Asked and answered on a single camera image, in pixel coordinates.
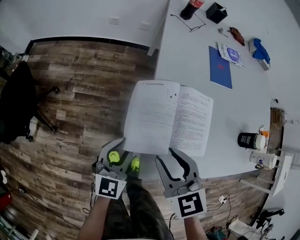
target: office chair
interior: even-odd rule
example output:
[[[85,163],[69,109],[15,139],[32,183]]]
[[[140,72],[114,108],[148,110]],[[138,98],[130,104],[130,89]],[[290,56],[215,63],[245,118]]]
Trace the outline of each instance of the office chair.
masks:
[[[29,124],[33,116],[48,126],[53,133],[57,130],[51,126],[37,112],[38,103],[49,93],[59,93],[58,87],[37,96],[34,79],[26,62],[19,63],[15,71],[9,76],[0,68],[0,76],[7,82],[0,98],[0,142],[10,144],[18,136],[25,136],[30,142]]]

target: open book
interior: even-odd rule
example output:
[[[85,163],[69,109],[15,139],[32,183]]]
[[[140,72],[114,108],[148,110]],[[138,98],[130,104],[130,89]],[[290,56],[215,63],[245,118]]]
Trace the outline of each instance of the open book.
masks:
[[[176,148],[204,156],[213,100],[171,81],[139,81],[133,91],[124,129],[124,150],[167,154]]]

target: black mug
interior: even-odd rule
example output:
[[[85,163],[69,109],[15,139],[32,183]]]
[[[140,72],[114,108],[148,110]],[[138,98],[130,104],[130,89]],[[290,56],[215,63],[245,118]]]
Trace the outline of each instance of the black mug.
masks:
[[[266,138],[257,133],[240,133],[238,137],[238,145],[242,148],[263,149]]]

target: black box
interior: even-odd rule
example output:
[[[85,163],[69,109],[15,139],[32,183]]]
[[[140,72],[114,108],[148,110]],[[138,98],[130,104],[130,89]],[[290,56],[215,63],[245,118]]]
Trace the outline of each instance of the black box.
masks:
[[[227,17],[226,10],[221,11],[222,8],[223,7],[221,5],[215,2],[209,9],[206,10],[206,17],[214,23],[218,24],[220,21]]]

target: blue notebook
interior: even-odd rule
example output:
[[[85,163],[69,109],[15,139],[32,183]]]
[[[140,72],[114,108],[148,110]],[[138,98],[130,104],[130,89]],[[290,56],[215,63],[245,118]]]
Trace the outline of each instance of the blue notebook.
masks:
[[[210,49],[210,81],[232,89],[229,62],[221,58],[219,50],[209,46]]]

